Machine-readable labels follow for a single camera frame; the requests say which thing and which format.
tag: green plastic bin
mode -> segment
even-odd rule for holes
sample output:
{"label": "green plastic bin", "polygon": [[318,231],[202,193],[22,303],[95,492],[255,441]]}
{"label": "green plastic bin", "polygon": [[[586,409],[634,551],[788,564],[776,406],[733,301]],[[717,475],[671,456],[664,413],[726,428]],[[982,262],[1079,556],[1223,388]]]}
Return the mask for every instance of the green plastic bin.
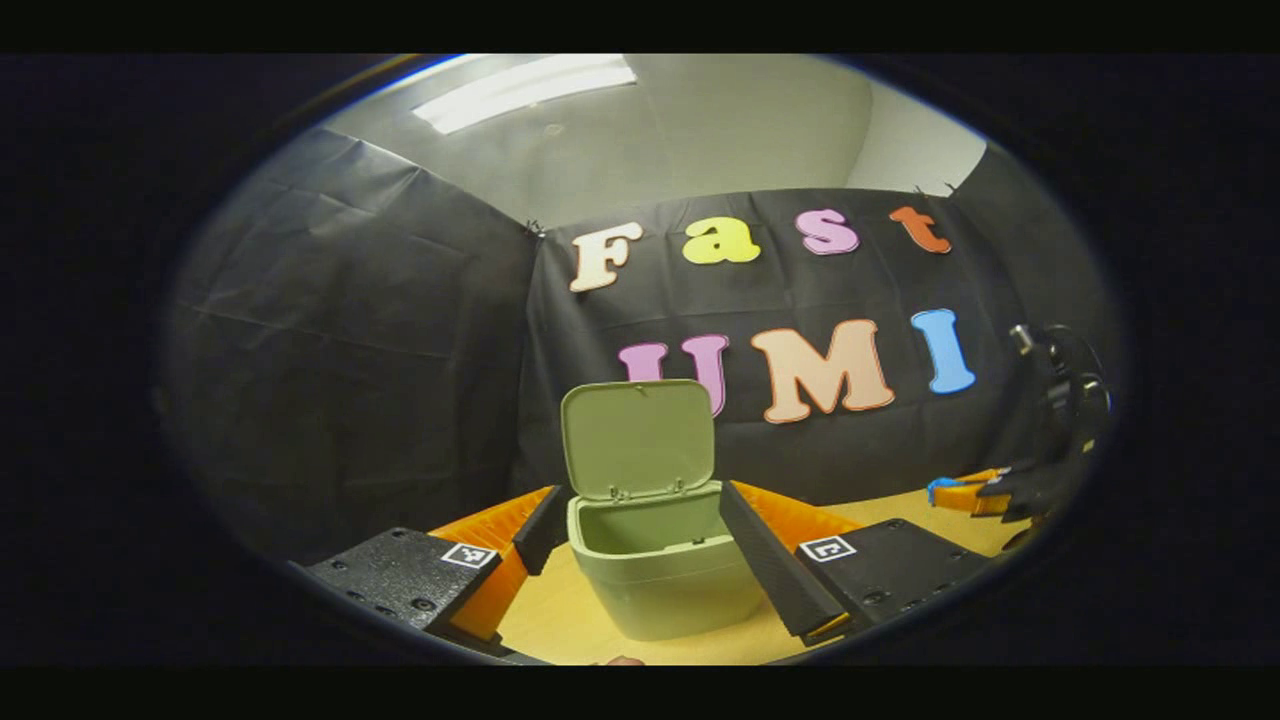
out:
{"label": "green plastic bin", "polygon": [[577,497],[568,541],[613,623],[635,641],[749,618],[764,592],[719,516],[710,398],[694,380],[602,383],[561,404]]}

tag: black fabric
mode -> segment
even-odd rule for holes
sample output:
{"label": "black fabric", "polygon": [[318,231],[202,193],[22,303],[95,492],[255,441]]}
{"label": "black fabric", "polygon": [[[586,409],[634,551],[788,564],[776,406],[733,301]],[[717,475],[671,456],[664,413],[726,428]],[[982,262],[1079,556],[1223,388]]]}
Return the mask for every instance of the black fabric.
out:
{"label": "black fabric", "polygon": [[175,436],[251,546],[298,562],[506,498],[535,242],[422,168],[314,131],[192,243]]}
{"label": "black fabric", "polygon": [[1069,327],[1096,352],[1112,393],[1125,395],[1132,370],[1117,281],[1093,250],[1089,228],[1032,178],[1007,152],[988,146],[948,205],[1000,258],[1028,319]]}
{"label": "black fabric", "polygon": [[[716,418],[716,477],[736,479],[813,503],[836,503],[918,489],[938,475],[975,468],[991,437],[1009,429],[1002,406],[1011,387],[1009,328],[1023,311],[991,245],[947,199],[865,190],[794,190],[733,193],[631,208],[550,231],[540,243],[529,297],[530,341],[520,400],[520,454],[515,492],[567,482],[558,411],[577,384],[626,380],[621,348],[662,342],[667,378],[692,378],[681,351],[691,336],[730,338],[723,352],[726,405]],[[902,206],[934,218],[948,254],[916,246],[890,214]],[[815,255],[803,245],[797,214],[835,209],[859,236],[841,255]],[[731,217],[750,227],[762,254],[750,263],[695,265],[681,254],[685,228]],[[637,222],[617,281],[570,292],[577,274],[580,234]],[[910,319],[946,307],[957,316],[968,368],[977,375],[954,395],[929,389],[933,365]],[[826,355],[844,320],[877,324],[876,347],[892,404],[864,411],[771,424],[765,356],[750,338],[773,328],[797,331]]]}
{"label": "black fabric", "polygon": [[[1091,249],[1085,229],[1070,218],[1034,174],[997,146],[988,146],[973,172],[947,204],[952,218],[963,218],[989,247],[991,258],[1007,279],[1005,292],[1016,297],[1027,322],[1037,328],[1065,325],[1087,345],[1101,365],[1112,396],[1129,387],[1124,318],[1111,278]],[[1074,372],[1096,372],[1094,363],[1075,363]],[[1044,423],[1044,398],[1055,380],[1044,361],[1028,356],[1015,366],[1015,387],[1036,388],[1010,396],[1004,414],[1010,425]],[[1043,433],[993,436],[983,452],[984,465],[998,465],[1042,454]],[[1078,475],[1066,465],[1041,469],[1034,475]]]}

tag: blue tape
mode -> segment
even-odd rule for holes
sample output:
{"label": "blue tape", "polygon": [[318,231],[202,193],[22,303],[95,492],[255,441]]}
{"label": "blue tape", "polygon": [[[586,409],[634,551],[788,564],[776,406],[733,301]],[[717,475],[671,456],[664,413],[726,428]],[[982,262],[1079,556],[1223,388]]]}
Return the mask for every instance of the blue tape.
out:
{"label": "blue tape", "polygon": [[956,479],[952,479],[952,478],[938,478],[938,479],[933,480],[925,488],[929,492],[929,506],[933,506],[933,488],[954,488],[954,487],[959,487],[959,486],[963,486],[963,484],[966,484],[966,483],[961,483],[960,480],[956,480]]}

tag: blue letter i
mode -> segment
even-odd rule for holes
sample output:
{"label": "blue letter i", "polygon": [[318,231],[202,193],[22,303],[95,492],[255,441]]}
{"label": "blue letter i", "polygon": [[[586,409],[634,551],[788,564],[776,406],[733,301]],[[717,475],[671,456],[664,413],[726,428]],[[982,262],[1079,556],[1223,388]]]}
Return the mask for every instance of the blue letter i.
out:
{"label": "blue letter i", "polygon": [[960,392],[977,379],[964,365],[955,325],[956,314],[951,310],[925,310],[911,318],[911,327],[924,333],[924,343],[933,356],[933,382],[929,383],[929,389],[937,395]]}

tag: ceiling light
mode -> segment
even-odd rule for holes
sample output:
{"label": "ceiling light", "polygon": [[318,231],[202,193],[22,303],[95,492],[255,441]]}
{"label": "ceiling light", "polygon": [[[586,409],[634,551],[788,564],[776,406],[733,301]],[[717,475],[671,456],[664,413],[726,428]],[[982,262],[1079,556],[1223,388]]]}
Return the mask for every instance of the ceiling light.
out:
{"label": "ceiling light", "polygon": [[535,102],[635,82],[620,54],[553,55],[465,85],[413,114],[448,135]]}

